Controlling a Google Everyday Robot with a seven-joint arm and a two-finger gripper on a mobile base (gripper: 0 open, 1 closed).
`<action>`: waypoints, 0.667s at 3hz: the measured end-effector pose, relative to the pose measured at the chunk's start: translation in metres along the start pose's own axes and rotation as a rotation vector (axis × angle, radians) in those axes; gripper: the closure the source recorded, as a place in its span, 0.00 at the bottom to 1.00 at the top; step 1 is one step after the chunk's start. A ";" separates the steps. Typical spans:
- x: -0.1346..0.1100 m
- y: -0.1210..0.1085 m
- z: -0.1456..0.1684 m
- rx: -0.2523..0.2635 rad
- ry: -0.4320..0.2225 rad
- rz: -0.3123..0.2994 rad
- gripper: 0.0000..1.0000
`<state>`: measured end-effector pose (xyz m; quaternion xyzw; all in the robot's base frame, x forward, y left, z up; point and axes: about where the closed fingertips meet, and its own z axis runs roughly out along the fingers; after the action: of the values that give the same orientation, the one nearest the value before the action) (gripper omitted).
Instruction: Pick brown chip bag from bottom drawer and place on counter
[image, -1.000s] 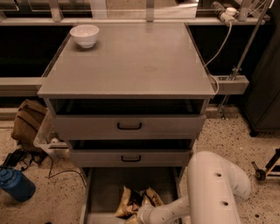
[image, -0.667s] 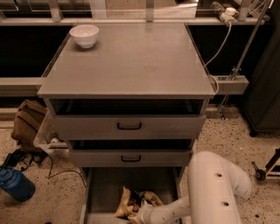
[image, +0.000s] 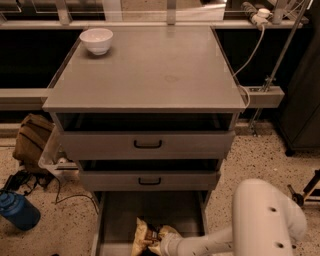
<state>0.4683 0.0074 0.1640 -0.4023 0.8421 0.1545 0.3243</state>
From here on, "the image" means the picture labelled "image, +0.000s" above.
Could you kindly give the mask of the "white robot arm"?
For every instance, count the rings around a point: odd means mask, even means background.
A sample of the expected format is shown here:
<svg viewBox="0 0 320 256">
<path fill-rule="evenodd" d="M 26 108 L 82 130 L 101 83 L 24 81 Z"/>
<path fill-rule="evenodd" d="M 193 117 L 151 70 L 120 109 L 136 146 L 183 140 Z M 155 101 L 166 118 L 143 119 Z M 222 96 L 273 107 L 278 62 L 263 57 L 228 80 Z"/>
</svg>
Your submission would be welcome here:
<svg viewBox="0 0 320 256">
<path fill-rule="evenodd" d="M 293 256 L 293 241 L 307 231 L 301 208 L 279 189 L 260 179 L 247 179 L 232 199 L 232 226 L 201 237 L 165 235 L 163 256 Z"/>
</svg>

